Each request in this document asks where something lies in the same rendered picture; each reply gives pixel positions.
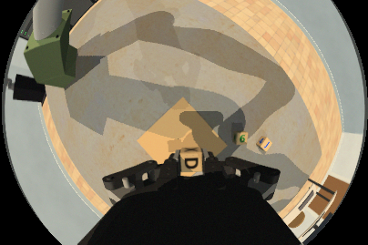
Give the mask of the tan flat mat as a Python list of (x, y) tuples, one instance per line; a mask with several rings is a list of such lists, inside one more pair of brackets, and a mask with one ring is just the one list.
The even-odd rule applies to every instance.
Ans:
[(216, 157), (227, 144), (183, 97), (137, 142), (158, 162), (164, 163), (176, 149), (206, 148)]

